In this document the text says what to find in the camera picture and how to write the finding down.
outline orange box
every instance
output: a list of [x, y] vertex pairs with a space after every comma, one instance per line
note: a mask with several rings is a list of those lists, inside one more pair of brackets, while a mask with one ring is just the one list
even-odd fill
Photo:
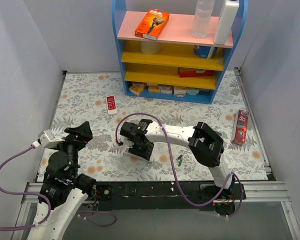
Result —
[[157, 40], [169, 20], [170, 13], [150, 9], [135, 30], [135, 36]]

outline plastic bottle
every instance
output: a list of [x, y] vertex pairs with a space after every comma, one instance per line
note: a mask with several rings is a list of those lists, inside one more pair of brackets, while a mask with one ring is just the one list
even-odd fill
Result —
[[207, 35], [215, 0], [198, 0], [195, 8], [192, 36], [204, 38]]

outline remote control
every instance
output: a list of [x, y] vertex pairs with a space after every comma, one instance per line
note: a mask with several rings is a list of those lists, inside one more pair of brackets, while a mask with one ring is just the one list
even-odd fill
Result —
[[107, 96], [106, 105], [107, 105], [109, 116], [116, 115], [118, 113], [116, 102], [115, 102], [115, 96]]

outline gray wall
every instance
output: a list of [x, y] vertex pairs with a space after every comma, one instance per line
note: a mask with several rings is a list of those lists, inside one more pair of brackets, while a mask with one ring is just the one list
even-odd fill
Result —
[[[0, 0], [0, 164], [28, 148], [49, 127], [62, 72], [22, 0]], [[42, 150], [32, 150], [0, 173], [0, 184], [23, 192], [36, 177]], [[21, 197], [0, 192], [0, 227], [14, 226]], [[0, 240], [11, 232], [0, 232]]]
[[277, 0], [242, 66], [272, 170], [300, 227], [300, 0]]
[[[229, 67], [240, 67], [275, 0], [249, 0], [242, 40]], [[112, 29], [112, 0], [24, 0], [56, 62], [69, 72], [119, 71]], [[195, 14], [197, 0], [126, 0], [129, 11], [158, 8]], [[223, 0], [216, 0], [218, 15]]]

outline table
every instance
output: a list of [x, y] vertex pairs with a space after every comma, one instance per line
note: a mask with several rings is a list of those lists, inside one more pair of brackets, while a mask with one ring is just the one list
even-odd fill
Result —
[[[114, 116], [109, 116], [106, 109], [106, 96], [110, 95], [115, 96], [118, 107], [118, 114]], [[90, 122], [93, 140], [79, 152], [79, 174], [87, 174], [97, 181], [173, 181], [165, 143], [155, 143], [152, 163], [124, 156], [125, 147], [115, 143], [115, 128], [124, 116], [136, 112], [155, 115], [167, 125], [194, 126], [203, 121], [222, 133], [225, 161], [230, 170], [242, 180], [267, 180], [264, 158], [251, 121], [246, 143], [243, 146], [230, 143], [235, 114], [239, 109], [245, 110], [246, 107], [233, 71], [224, 75], [211, 105], [126, 96], [119, 72], [68, 73], [51, 130], [61, 138], [66, 135], [65, 128]], [[127, 121], [138, 123], [142, 118], [148, 117], [132, 116]], [[53, 152], [44, 150], [38, 182], [43, 181]], [[208, 168], [199, 164], [190, 150], [173, 145], [172, 153], [174, 159], [184, 153], [181, 166], [174, 162], [179, 180], [213, 179]]]

